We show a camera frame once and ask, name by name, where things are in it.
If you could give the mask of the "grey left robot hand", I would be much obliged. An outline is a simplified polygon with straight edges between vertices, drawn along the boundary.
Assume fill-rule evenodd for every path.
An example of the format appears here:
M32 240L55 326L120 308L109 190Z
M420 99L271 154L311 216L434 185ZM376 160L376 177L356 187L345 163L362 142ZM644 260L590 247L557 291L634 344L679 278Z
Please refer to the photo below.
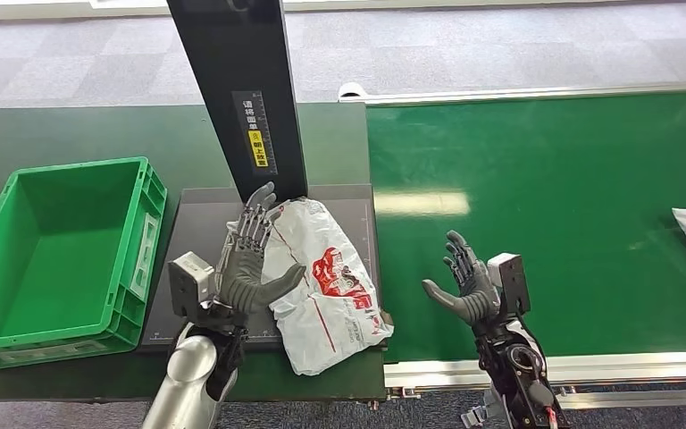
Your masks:
M245 315L257 313L287 295L305 274L305 267L295 263L279 278L262 282L264 251L279 216L270 211L276 201L274 189L274 183L268 181L253 192L225 244L219 300Z

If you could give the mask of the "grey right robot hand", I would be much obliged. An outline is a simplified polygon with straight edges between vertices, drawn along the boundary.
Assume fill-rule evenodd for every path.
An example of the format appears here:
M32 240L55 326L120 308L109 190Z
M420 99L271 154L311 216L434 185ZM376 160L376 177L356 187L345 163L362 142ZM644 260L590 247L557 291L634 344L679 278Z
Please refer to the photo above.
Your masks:
M446 233L450 257L443 263L450 269L459 294L453 295L430 279L421 282L423 290L435 302L474 327L498 315L500 297L492 284L486 265L477 258L466 239L457 231Z

